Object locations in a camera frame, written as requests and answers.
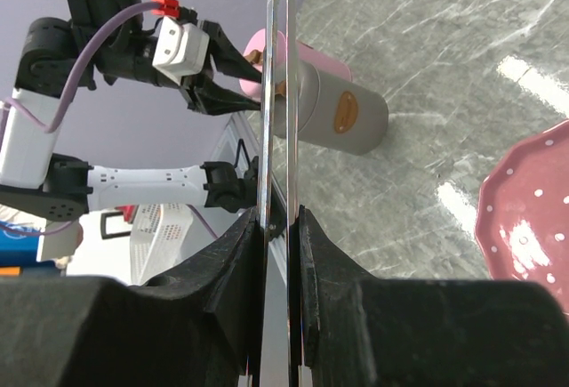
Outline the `grey cylindrical container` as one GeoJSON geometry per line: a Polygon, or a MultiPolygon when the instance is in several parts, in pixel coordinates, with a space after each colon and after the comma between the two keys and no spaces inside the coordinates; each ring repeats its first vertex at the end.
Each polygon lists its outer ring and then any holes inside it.
{"type": "Polygon", "coordinates": [[[300,141],[357,156],[381,144],[389,108],[380,94],[303,60],[297,84],[300,141]]]}

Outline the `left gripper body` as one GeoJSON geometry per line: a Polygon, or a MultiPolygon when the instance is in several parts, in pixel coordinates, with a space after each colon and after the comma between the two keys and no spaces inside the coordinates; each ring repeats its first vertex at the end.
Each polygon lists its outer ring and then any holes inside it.
{"type": "Polygon", "coordinates": [[[210,42],[197,26],[162,26],[157,36],[120,31],[97,51],[95,66],[108,84],[121,78],[181,89],[205,72],[210,42]]]}

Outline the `grey round lid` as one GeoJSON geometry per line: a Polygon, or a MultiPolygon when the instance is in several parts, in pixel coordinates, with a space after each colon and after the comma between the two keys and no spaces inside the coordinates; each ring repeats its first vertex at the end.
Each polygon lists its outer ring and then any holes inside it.
{"type": "MultiPolygon", "coordinates": [[[[273,133],[279,138],[286,136],[286,98],[285,90],[278,86],[285,80],[285,65],[276,67],[276,101],[274,108],[273,133]]],[[[299,60],[297,71],[297,86],[299,92],[298,107],[298,138],[304,140],[309,120],[314,112],[319,95],[319,75],[317,69],[310,63],[299,60]]]]}

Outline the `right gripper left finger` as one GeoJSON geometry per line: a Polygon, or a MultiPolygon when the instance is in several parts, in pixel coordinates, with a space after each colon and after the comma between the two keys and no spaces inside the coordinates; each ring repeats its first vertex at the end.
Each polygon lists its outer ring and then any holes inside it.
{"type": "Polygon", "coordinates": [[[1,281],[4,386],[235,386],[260,378],[262,235],[244,212],[141,286],[104,277],[1,281]]]}

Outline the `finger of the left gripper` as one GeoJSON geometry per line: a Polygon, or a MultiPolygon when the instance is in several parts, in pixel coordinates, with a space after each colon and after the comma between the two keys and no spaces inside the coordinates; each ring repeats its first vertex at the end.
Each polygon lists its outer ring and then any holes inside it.
{"type": "Polygon", "coordinates": [[[220,23],[203,20],[202,30],[210,37],[208,51],[219,72],[225,76],[261,83],[262,73],[230,42],[220,23]]]}
{"type": "Polygon", "coordinates": [[[188,109],[207,116],[260,111],[257,101],[215,84],[208,76],[185,77],[184,99],[188,109]]]}

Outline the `pink round lid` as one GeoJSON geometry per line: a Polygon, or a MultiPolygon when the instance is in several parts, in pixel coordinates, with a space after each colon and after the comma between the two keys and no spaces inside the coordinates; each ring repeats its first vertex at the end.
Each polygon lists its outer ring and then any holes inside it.
{"type": "MultiPolygon", "coordinates": [[[[266,44],[266,29],[262,28],[257,31],[250,39],[249,43],[244,49],[245,59],[257,70],[263,70],[263,59],[266,44]]],[[[277,43],[276,43],[276,65],[279,67],[285,63],[285,45],[286,39],[285,34],[281,31],[277,32],[277,43]]],[[[244,79],[239,80],[239,84],[242,92],[254,99],[255,101],[260,100],[262,84],[253,81],[248,81],[244,79]]]]}

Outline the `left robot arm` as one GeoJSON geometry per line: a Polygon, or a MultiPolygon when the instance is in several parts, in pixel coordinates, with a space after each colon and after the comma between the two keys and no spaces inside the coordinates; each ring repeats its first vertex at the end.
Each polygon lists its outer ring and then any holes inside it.
{"type": "MultiPolygon", "coordinates": [[[[261,28],[265,0],[178,0],[200,19],[221,24],[244,48],[261,28]]],[[[1,0],[1,94],[9,96],[30,24],[39,18],[69,18],[67,0],[1,0]]],[[[228,118],[188,109],[177,90],[120,79],[80,89],[60,129],[56,150],[93,165],[169,168],[212,158],[228,118]]]]}

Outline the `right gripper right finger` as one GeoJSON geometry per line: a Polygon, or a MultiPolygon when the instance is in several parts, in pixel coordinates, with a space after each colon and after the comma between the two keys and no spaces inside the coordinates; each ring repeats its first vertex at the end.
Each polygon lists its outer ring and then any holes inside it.
{"type": "Polygon", "coordinates": [[[376,278],[300,211],[316,386],[565,386],[568,324],[534,283],[376,278]]]}

